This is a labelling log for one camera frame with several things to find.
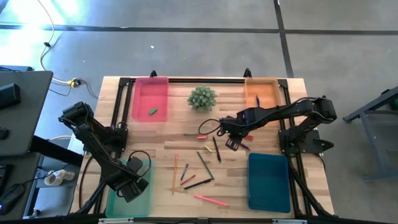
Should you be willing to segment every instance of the black pencil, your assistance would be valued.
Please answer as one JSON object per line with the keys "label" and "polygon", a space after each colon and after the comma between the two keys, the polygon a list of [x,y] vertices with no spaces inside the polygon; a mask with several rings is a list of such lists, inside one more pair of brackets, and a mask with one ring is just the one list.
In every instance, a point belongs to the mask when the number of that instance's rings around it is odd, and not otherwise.
{"label": "black pencil", "polygon": [[184,175],[185,175],[185,172],[187,171],[187,169],[188,169],[188,164],[185,165],[184,171],[182,172],[181,181],[184,178]]}
{"label": "black pencil", "polygon": [[245,144],[243,144],[243,143],[239,143],[243,148],[245,148],[245,149],[247,149],[247,150],[250,150],[250,148],[247,146],[247,145],[245,145]]}
{"label": "black pencil", "polygon": [[196,186],[199,186],[199,185],[201,185],[201,184],[209,183],[209,182],[212,181],[212,180],[213,180],[213,179],[210,178],[210,179],[207,179],[207,180],[204,180],[204,181],[201,181],[201,182],[197,182],[197,183],[195,183],[195,184],[189,185],[188,187],[185,187],[184,190],[188,190],[188,189],[190,189],[190,188],[192,188],[192,187],[196,187]]}
{"label": "black pencil", "polygon": [[214,138],[214,136],[213,136],[213,142],[214,142],[214,147],[216,148],[218,162],[221,162],[220,152],[218,151],[217,142],[216,142],[216,139]]}

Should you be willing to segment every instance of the concrete floor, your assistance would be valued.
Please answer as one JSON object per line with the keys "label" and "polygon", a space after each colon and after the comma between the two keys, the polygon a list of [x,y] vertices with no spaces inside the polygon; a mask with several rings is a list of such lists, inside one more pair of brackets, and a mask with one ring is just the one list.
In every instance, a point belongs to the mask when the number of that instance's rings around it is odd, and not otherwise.
{"label": "concrete floor", "polygon": [[[115,27],[214,27],[277,29],[273,0],[101,0],[42,2],[56,24]],[[286,29],[398,30],[394,0],[280,0]],[[21,4],[29,5],[29,10]],[[0,24],[48,24],[35,1],[10,0]],[[31,27],[0,30],[0,63],[40,70],[42,42],[50,32]],[[98,94],[104,75],[287,77],[279,34],[56,32],[44,64],[61,79],[79,77]],[[308,94],[333,100],[339,118],[398,83],[398,35],[287,35],[294,77]],[[61,86],[51,86],[67,91]],[[36,134],[51,138],[71,132],[57,121],[77,99],[93,108],[86,89],[62,97],[48,93]],[[320,126],[335,143],[325,153],[326,175],[335,213],[344,218],[397,223],[398,180],[365,184],[376,162],[362,124],[338,119]]]}

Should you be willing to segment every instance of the succulent plant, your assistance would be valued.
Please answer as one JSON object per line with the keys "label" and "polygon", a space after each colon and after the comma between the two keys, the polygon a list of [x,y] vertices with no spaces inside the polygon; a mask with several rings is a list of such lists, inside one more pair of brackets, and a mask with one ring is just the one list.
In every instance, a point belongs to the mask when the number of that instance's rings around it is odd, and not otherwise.
{"label": "succulent plant", "polygon": [[188,97],[188,104],[198,111],[211,111],[216,105],[216,93],[207,86],[197,86]]}

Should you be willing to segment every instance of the wooden table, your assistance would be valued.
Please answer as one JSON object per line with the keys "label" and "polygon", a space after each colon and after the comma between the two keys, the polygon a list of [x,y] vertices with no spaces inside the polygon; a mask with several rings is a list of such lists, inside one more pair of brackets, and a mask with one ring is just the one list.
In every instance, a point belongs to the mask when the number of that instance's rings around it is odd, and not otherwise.
{"label": "wooden table", "polygon": [[[95,109],[95,118],[107,126],[111,124],[113,108],[116,99],[120,77],[104,77],[99,100]],[[304,80],[301,78],[288,78],[290,98],[295,101],[307,95]],[[131,118],[129,112],[127,125],[129,137],[126,151],[122,157],[135,150],[148,152],[155,164],[155,177],[153,187],[153,201],[151,217],[213,217],[213,218],[292,218],[293,209],[290,213],[276,213],[255,211],[248,209],[246,201],[246,166],[249,152],[242,148],[234,152],[224,144],[227,135],[217,137],[222,163],[219,163],[216,153],[210,153],[205,148],[206,144],[213,148],[213,142],[209,140],[197,140],[195,136],[184,136],[184,133],[197,132],[198,126],[208,118],[221,118],[227,115],[236,116],[236,112],[245,109],[245,97],[243,84],[234,83],[209,83],[206,86],[216,91],[217,104],[209,113],[195,113],[188,106],[187,98],[190,92],[198,84],[194,83],[169,83],[169,117],[164,123],[140,123]],[[121,102],[119,118],[123,112],[124,97]],[[296,124],[303,121],[303,117],[295,119]],[[272,122],[261,129],[251,132],[254,136],[253,142],[245,141],[252,150],[251,152],[262,152],[267,154],[280,154],[277,132],[280,129],[279,122]],[[176,192],[172,195],[172,181],[174,173],[175,153],[179,153],[177,179],[181,177],[183,168],[189,163],[186,177],[193,174],[197,176],[191,181],[198,182],[209,178],[203,164],[196,152],[199,151],[208,164],[215,180],[184,190],[179,184]],[[326,175],[322,161],[312,155],[302,155],[303,166],[307,184],[317,200],[330,213],[333,213]],[[80,174],[88,160],[85,156],[81,166]],[[83,186],[77,186],[71,212],[78,210],[78,190],[82,189],[83,203],[90,197],[100,179],[100,167],[95,160],[88,166]],[[304,212],[303,197],[300,188],[296,185],[300,209]],[[207,196],[230,204],[228,207],[215,205],[203,200],[193,198],[193,194]],[[108,198],[107,189],[104,192],[104,208]]]}

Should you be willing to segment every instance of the yellow pencil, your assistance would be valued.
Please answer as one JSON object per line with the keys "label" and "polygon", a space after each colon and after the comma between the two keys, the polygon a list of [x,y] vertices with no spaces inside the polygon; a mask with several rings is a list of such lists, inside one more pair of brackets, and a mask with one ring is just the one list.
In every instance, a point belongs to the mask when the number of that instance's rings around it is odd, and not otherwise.
{"label": "yellow pencil", "polygon": [[205,146],[205,148],[206,148],[207,150],[209,150],[209,152],[213,152],[209,147]]}
{"label": "yellow pencil", "polygon": [[172,195],[174,195],[174,190],[175,190],[175,178],[177,176],[177,164],[178,164],[178,153],[175,153],[175,164],[174,164],[174,178],[173,178]]}

